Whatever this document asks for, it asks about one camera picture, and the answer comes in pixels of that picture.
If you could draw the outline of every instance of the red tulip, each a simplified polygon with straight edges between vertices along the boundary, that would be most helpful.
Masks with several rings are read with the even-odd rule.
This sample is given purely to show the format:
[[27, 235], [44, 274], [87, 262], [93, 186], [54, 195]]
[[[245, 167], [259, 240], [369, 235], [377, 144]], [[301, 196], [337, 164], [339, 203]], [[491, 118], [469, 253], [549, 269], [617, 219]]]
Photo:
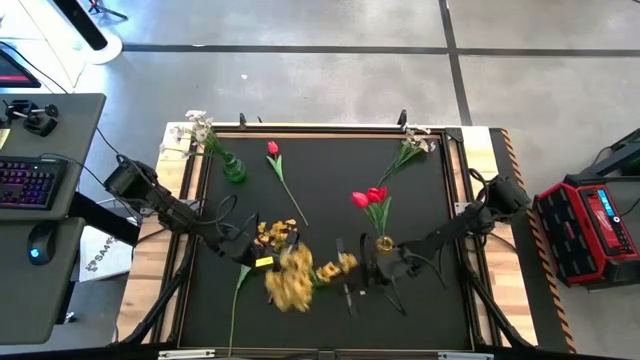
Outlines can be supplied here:
[[367, 199], [372, 204], [379, 203], [380, 201], [382, 201], [382, 198], [378, 193], [378, 189], [369, 189], [369, 192], [367, 193]]
[[275, 141], [269, 141], [267, 143], [267, 150], [269, 150], [269, 154], [277, 155], [278, 154], [278, 144]]
[[359, 192], [354, 192], [351, 194], [351, 200], [357, 207], [364, 209], [369, 205], [369, 199], [367, 199], [367, 195]]
[[384, 201], [384, 199], [386, 199], [387, 197], [387, 187], [383, 186], [381, 188], [378, 188], [378, 195], [380, 195], [380, 201]]

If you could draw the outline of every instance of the gray floor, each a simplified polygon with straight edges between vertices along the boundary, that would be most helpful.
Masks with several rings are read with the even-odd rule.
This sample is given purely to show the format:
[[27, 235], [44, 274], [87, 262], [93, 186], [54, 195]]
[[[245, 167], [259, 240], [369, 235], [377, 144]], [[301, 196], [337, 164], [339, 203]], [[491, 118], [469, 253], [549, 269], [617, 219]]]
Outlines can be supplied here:
[[[106, 4], [130, 20], [94, 19], [129, 43], [447, 44], [437, 0]], [[631, 0], [450, 0], [448, 6], [458, 47], [639, 48], [640, 4]], [[511, 133], [530, 194], [579, 171], [601, 147], [638, 127], [638, 57], [461, 56], [460, 64], [473, 124]], [[405, 108], [412, 123], [461, 124], [447, 55], [125, 52], [107, 65], [87, 66], [76, 91], [107, 94], [101, 129], [121, 152], [149, 164], [165, 124], [182, 121], [190, 109], [221, 121], [244, 112], [250, 121], [260, 115], [274, 122], [391, 124]], [[96, 138], [87, 165], [102, 178], [115, 164], [100, 160], [109, 151]], [[108, 197], [89, 177], [81, 189], [96, 200]], [[89, 317], [56, 329], [46, 346], [81, 346], [74, 337], [85, 328], [86, 344], [108, 343], [123, 286], [100, 282], [76, 292], [76, 311]], [[562, 288], [579, 352], [640, 358], [639, 296], [638, 286], [596, 293]]]

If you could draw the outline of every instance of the keyboard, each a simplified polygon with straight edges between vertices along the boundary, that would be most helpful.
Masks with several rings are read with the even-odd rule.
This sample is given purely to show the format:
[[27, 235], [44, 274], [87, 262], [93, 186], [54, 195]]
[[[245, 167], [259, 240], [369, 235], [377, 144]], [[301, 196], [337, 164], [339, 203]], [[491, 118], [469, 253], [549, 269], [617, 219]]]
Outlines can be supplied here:
[[0, 156], [0, 209], [51, 209], [66, 169], [62, 159]]

